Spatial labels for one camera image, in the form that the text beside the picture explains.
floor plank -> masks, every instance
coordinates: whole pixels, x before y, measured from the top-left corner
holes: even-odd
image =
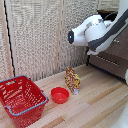
[[[81,78],[78,95],[65,84],[65,71],[35,83],[44,90],[49,102],[42,117],[28,128],[110,128],[128,102],[128,86],[92,66],[74,68]],[[51,90],[64,87],[70,92],[64,104],[52,101]],[[15,128],[0,103],[0,128]]]

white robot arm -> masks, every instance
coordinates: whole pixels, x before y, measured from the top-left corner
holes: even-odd
[[[103,21],[100,15],[88,17],[68,34],[68,41],[75,46],[88,46],[87,55],[97,55],[106,50],[128,25],[128,0],[120,0],[117,17],[113,22]]]

cabinet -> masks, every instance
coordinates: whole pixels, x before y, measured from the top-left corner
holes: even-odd
[[[97,10],[118,11],[119,0],[99,0]]]
[[[125,78],[128,69],[128,27],[117,37],[110,47],[96,56],[91,55],[89,62],[114,75]]]

toy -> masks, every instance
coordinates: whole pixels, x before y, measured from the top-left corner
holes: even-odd
[[[0,82],[0,101],[17,128],[25,128],[41,118],[49,101],[40,88],[26,76]]]
[[[80,78],[71,67],[66,69],[65,83],[74,95],[78,94]]]
[[[58,104],[63,104],[68,100],[69,92],[65,88],[56,87],[51,90],[52,100]]]

basket handle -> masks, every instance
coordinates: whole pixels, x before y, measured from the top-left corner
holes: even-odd
[[[32,110],[32,109],[34,109],[34,108],[36,108],[36,107],[38,107],[38,106],[40,106],[40,105],[42,105],[42,104],[45,104],[45,103],[48,101],[48,97],[43,93],[43,91],[41,91],[41,93],[42,93],[42,95],[46,98],[46,100],[45,100],[44,102],[41,102],[41,103],[39,103],[39,104],[37,104],[37,105],[31,107],[31,108],[28,108],[28,109],[25,110],[25,111],[20,112],[20,113],[14,114],[14,113],[11,111],[9,105],[6,105],[5,107],[9,109],[9,112],[10,112],[13,116],[20,116],[21,114],[24,114],[25,112],[28,112],[28,111],[30,111],[30,110]]]

